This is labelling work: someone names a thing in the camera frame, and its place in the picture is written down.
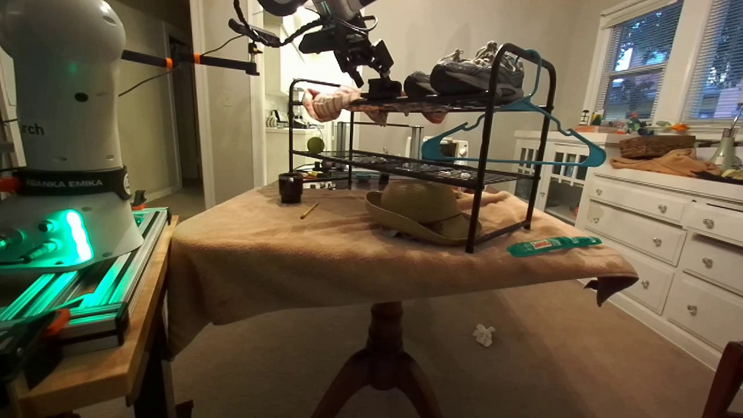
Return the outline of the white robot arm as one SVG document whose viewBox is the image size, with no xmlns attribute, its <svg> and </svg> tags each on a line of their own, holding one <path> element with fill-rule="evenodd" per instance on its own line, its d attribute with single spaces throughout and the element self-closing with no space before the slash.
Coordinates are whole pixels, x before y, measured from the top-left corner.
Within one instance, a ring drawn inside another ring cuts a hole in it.
<svg viewBox="0 0 743 418">
<path fill-rule="evenodd" d="M 142 233 L 117 147 L 116 71 L 212 59 L 129 52 L 106 0 L 0 0 L 0 43 L 13 60 L 25 155 L 0 205 L 0 268 L 61 273 L 134 252 Z"/>
</svg>

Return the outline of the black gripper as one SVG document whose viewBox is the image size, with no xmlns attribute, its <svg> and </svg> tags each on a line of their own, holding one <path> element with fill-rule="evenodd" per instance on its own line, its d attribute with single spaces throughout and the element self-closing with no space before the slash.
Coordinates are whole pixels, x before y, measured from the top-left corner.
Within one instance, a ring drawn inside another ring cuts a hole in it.
<svg viewBox="0 0 743 418">
<path fill-rule="evenodd" d="M 299 43 L 301 54 L 331 52 L 338 67 L 362 86 L 359 67 L 372 67 L 381 80 L 389 77 L 393 57 L 382 43 L 372 43 L 372 25 L 362 10 L 373 0 L 311 0 L 318 11 L 318 31 Z"/>
</svg>

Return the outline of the green lit robot base rail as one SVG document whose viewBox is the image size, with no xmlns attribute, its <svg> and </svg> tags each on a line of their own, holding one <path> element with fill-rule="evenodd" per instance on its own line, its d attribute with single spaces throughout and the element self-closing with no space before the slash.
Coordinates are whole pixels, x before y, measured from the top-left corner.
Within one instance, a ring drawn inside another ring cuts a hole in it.
<svg viewBox="0 0 743 418">
<path fill-rule="evenodd" d="M 61 274 L 5 274 L 0 324 L 13 325 L 65 310 L 69 313 L 61 331 L 65 353 L 120 347 L 129 331 L 129 303 L 169 224 L 169 211 L 165 208 L 140 210 L 134 224 L 143 242 L 117 257 Z"/>
</svg>

